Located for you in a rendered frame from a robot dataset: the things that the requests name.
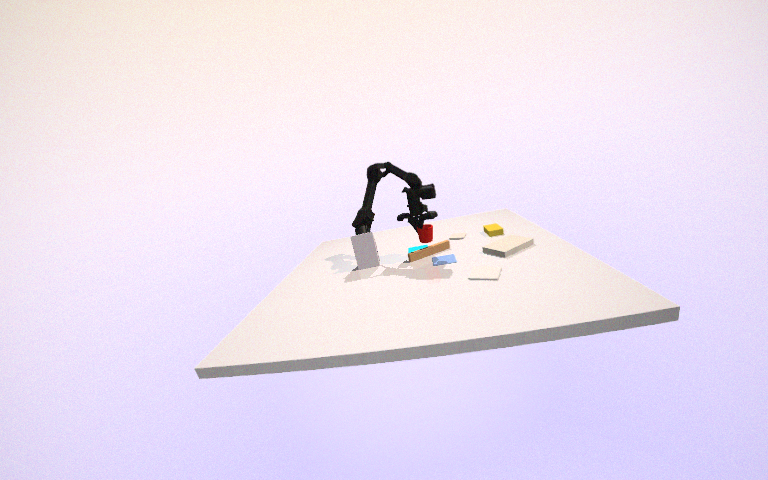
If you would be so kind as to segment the red cup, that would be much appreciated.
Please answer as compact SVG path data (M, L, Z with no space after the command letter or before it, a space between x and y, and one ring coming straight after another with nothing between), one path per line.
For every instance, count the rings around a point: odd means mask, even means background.
M424 224L423 229L418 228L417 232L421 243L430 243L433 241L433 225Z

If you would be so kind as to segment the light brown wooden block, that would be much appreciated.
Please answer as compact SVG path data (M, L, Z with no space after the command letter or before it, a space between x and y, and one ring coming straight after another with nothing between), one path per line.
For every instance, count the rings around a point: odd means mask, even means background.
M414 262L416 260L425 258L427 256L436 254L438 252L447 250L449 248L451 248L450 240L445 240L445 241L430 245L428 247L408 253L408 259L409 259L409 262Z

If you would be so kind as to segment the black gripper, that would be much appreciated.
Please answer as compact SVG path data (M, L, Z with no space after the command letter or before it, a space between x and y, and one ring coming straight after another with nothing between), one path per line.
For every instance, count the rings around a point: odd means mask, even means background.
M424 221L432 220L436 218L438 216L438 212L434 210L434 211L428 211L426 213L423 213L421 204L422 204L422 201L420 200L415 202L408 202L407 207L409 207L410 213L399 214L397 216L397 221L403 221L404 219L408 219L407 222L411 224L411 226L415 229L416 232L417 232L417 226L418 228L423 229Z

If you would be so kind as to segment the yellow rectangular block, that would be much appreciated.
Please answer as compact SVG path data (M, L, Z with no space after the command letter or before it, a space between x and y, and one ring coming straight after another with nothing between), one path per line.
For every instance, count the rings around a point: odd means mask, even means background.
M484 225L483 229L484 229L484 232L490 237L504 234L503 228L499 226L497 223Z

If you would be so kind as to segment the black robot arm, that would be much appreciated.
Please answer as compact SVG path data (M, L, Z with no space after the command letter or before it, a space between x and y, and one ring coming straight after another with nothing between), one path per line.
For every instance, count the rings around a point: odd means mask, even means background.
M380 169L386 170L381 171ZM375 213L372 212L372 205L377 183L389 173L404 180L411 187L404 187L401 191L401 193L406 192L408 202L419 201L420 198L422 200L436 198L437 193L434 183L423 185L422 180L416 173L407 172L389 161L373 163L367 167L366 176L368 182L362 207L358 210L357 215L352 222L352 226L356 228L355 235L371 232L371 225L375 216Z

